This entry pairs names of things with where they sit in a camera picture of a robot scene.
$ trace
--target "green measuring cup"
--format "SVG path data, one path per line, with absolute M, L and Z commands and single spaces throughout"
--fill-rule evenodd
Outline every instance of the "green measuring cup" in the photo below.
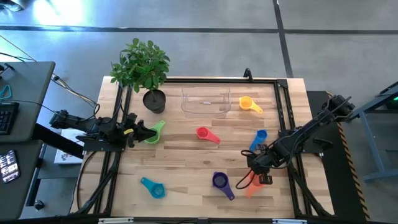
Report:
M 160 131 L 162 130 L 165 123 L 166 122 L 162 120 L 162 121 L 159 121 L 157 124 L 155 124 L 153 127 L 151 127 L 152 130 L 156 131 L 156 135 L 154 137 L 146 139 L 145 143 L 157 144 L 160 139 Z

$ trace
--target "potted plant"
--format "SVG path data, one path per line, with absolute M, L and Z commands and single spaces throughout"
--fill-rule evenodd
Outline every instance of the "potted plant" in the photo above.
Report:
M 136 93 L 140 88 L 149 91 L 145 93 L 143 102 L 146 108 L 154 113 L 165 109 L 166 95 L 159 90 L 159 85 L 166 81 L 170 61 L 166 53 L 154 45 L 140 42 L 138 38 L 127 44 L 127 49 L 120 52 L 120 63 L 112 64 L 111 83 L 119 82 L 121 86 L 133 86 Z

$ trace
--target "black plant pot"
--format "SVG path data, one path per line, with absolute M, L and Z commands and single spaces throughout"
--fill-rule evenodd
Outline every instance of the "black plant pot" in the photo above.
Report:
M 150 91 L 145 93 L 142 101 L 148 110 L 154 113 L 161 113 L 164 111 L 166 105 L 166 95 L 160 90 L 152 90 L 152 92 L 153 94 Z

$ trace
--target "red measuring cup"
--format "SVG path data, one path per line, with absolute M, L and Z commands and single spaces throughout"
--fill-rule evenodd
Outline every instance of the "red measuring cup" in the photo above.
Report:
M 219 144 L 221 142 L 219 137 L 217 137 L 213 133 L 211 133 L 210 130 L 206 127 L 197 128 L 197 136 L 200 139 L 206 139 L 206 140 L 215 142 L 217 144 Z

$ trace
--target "purple measuring cup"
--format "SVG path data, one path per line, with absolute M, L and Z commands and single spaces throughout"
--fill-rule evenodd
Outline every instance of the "purple measuring cup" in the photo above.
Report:
M 231 190 L 228 182 L 228 176 L 223 172 L 214 172 L 213 186 L 220 189 L 230 200 L 234 200 L 235 195 Z

